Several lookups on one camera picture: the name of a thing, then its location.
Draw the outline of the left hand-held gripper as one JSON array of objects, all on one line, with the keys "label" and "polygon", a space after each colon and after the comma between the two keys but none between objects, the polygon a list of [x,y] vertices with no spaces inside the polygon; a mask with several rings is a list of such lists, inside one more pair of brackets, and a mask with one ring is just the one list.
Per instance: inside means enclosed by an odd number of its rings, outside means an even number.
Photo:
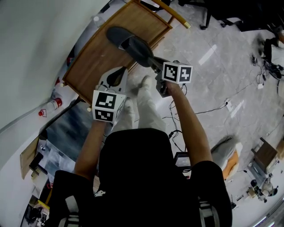
[{"label": "left hand-held gripper", "polygon": [[94,120],[115,123],[126,99],[128,69],[116,67],[105,72],[93,92]]}]

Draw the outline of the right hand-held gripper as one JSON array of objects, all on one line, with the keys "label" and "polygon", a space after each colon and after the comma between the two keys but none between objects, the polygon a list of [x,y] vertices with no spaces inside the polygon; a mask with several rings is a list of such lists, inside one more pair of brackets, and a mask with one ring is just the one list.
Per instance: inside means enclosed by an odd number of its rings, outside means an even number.
[{"label": "right hand-held gripper", "polygon": [[148,64],[157,74],[155,77],[156,89],[163,98],[169,96],[166,81],[182,85],[191,83],[193,67],[190,65],[179,61],[170,62],[156,56],[153,57],[153,60],[148,60]]}]

